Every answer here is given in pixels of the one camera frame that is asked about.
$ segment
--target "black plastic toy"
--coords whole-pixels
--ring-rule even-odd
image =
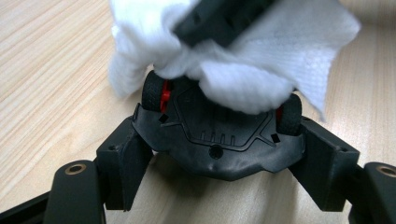
[[[169,154],[189,172],[235,180],[281,171],[303,157],[301,113],[294,94],[277,111],[235,112],[209,101],[195,81],[171,82],[152,71],[132,124],[153,150]]]
[[[175,34],[189,46],[211,38],[226,47],[274,2],[202,0]],[[61,167],[49,193],[0,214],[0,223],[105,223],[103,203],[131,209],[152,149],[191,173],[224,180],[289,168],[322,211],[343,211],[349,200],[351,223],[396,223],[396,167],[359,167],[358,150],[301,111],[292,95],[277,110],[246,115],[210,102],[195,81],[151,72],[142,104],[96,159]]]

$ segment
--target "black toy chassis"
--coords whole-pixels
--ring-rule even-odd
[[[195,81],[182,77],[169,83],[150,72],[132,124],[153,150],[168,153],[189,172],[235,180],[262,170],[279,172],[303,157],[302,134],[276,131],[276,117],[278,123],[290,119],[287,111],[297,116],[280,128],[299,127],[300,99],[292,95],[281,108],[277,115],[235,112],[209,101]]]

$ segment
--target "paper towel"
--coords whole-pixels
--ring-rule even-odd
[[[227,49],[211,40],[190,49],[172,33],[197,3],[110,2],[109,81],[118,96],[138,90],[153,63],[159,76],[197,79],[206,97],[237,111],[277,108],[298,89],[323,115],[332,60],[361,27],[337,0],[279,0]]]

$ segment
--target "red wheel hub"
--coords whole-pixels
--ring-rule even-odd
[[[282,114],[283,114],[283,105],[280,106],[277,110],[276,110],[276,123],[279,123],[280,120],[282,119]]]
[[[171,98],[171,88],[168,80],[163,83],[163,93],[161,94],[161,112],[165,113],[168,106],[169,99]]]

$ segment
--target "screw hole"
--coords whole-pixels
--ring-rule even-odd
[[[67,167],[67,169],[64,172],[67,175],[77,175],[79,173],[82,173],[85,169],[87,169],[87,166],[85,164],[79,163]]]
[[[221,146],[214,145],[209,149],[209,156],[215,160],[218,160],[223,155],[223,149]]]
[[[378,166],[378,167],[376,167],[376,170],[379,171],[379,173],[381,173],[383,175],[387,175],[390,177],[396,177],[396,170],[391,167]]]

